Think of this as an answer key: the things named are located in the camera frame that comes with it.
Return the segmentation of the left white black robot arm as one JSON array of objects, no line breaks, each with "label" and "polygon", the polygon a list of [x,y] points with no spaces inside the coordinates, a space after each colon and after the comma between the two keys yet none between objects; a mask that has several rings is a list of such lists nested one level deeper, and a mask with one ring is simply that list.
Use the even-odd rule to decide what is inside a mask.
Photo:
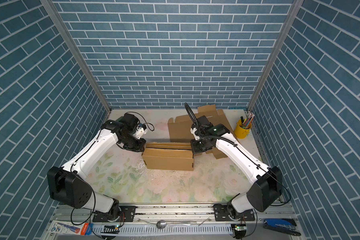
[{"label": "left white black robot arm", "polygon": [[85,179],[101,157],[114,145],[122,150],[143,152],[143,135],[149,127],[135,112],[127,112],[117,120],[108,120],[95,137],[71,160],[61,167],[51,167],[47,173],[50,197],[74,209],[88,209],[101,214],[108,222],[120,220],[119,201],[97,193]]}]

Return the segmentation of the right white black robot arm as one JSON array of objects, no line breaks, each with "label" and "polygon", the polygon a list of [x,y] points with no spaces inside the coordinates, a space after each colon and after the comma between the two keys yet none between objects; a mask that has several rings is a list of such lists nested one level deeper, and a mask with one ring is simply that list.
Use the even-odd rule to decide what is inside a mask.
[{"label": "right white black robot arm", "polygon": [[227,203],[227,211],[233,220],[241,218],[245,211],[264,212],[283,193],[283,175],[278,167],[270,168],[248,152],[222,124],[214,126],[206,116],[196,118],[191,133],[191,148],[194,154],[216,148],[229,157],[244,173],[251,185],[250,189],[238,194]]}]

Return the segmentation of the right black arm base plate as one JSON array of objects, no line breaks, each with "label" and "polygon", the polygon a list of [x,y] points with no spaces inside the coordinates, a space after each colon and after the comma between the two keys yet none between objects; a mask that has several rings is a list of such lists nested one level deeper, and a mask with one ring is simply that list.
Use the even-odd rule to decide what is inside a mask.
[{"label": "right black arm base plate", "polygon": [[216,222],[227,221],[254,221],[255,215],[252,210],[247,210],[242,213],[238,213],[231,205],[227,204],[214,204],[212,206],[215,215]]}]

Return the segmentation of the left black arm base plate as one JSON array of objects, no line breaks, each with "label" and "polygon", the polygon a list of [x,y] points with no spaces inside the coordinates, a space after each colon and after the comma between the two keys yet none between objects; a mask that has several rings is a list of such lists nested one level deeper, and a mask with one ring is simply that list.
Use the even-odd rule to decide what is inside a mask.
[{"label": "left black arm base plate", "polygon": [[136,206],[117,206],[115,208],[111,208],[108,213],[102,213],[99,211],[95,211],[93,222],[95,223],[125,223],[125,222],[133,222]]}]

